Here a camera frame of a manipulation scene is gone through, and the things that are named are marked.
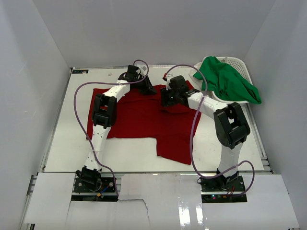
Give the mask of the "red t shirt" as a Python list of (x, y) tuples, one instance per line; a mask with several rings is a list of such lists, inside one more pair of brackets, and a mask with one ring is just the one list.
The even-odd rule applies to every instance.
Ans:
[(157, 155), (190, 165), (189, 138), (191, 128), (197, 127), (201, 115), (177, 104), (161, 105), (160, 89), (155, 95), (142, 95), (132, 89), (118, 102), (118, 115), (108, 138), (154, 138)]

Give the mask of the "green t shirt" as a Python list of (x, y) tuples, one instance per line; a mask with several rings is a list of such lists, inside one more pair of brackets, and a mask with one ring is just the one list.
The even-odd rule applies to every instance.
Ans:
[(217, 98), (224, 101), (261, 104), (258, 89), (231, 65), (223, 63), (217, 57), (208, 56), (202, 61), (199, 74), (203, 77), (202, 90), (208, 87)]

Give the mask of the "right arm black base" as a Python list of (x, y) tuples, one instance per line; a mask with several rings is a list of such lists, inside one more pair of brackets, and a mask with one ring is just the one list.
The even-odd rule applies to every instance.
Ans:
[(246, 203), (247, 195), (238, 196), (245, 191), (243, 177), (239, 176), (229, 185), (218, 185), (214, 180), (199, 178), (197, 183), (201, 186), (201, 199), (203, 204), (217, 203)]

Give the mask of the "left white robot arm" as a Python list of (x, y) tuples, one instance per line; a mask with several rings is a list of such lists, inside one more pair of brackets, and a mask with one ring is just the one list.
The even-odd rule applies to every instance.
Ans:
[(102, 149), (105, 146), (106, 138), (111, 130), (111, 127), (115, 124), (117, 119), (117, 103), (125, 96), (131, 89), (138, 89), (142, 94), (152, 95), (156, 94), (156, 90), (151, 85), (148, 77), (149, 67), (145, 64), (143, 67), (136, 66), (137, 60), (133, 65), (129, 65), (126, 72), (121, 74), (115, 83), (108, 83), (111, 86), (103, 94), (97, 94), (94, 97), (93, 105), (91, 106), (92, 115), (92, 135), (89, 136), (77, 114), (76, 98), (79, 89), (85, 85), (92, 84), (91, 82), (80, 85), (74, 94), (73, 107), (75, 116), (83, 132), (86, 135), (87, 140), (90, 143), (91, 150), (88, 153), (87, 160), (81, 170), (77, 170), (76, 174), (79, 179), (90, 190), (97, 191), (102, 184), (101, 169), (109, 167), (100, 163), (98, 156), (101, 154)]

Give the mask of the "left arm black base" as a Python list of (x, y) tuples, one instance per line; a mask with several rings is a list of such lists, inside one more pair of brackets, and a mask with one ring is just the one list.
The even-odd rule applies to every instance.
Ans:
[(118, 196), (115, 191), (115, 182), (112, 177), (101, 177), (94, 185), (82, 181), (79, 177), (76, 177), (71, 200), (88, 202), (117, 202)]

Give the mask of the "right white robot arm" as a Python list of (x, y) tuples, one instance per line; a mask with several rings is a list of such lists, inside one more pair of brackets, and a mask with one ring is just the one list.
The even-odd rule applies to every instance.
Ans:
[(220, 188), (228, 188), (239, 176), (239, 155), (243, 143), (250, 134), (250, 127), (238, 103), (226, 104), (216, 101), (197, 89), (190, 89), (183, 76), (167, 81), (160, 90), (163, 107), (184, 105), (202, 113), (214, 121), (216, 136), (220, 141), (221, 159), (216, 176), (202, 176), (202, 182), (210, 180)]

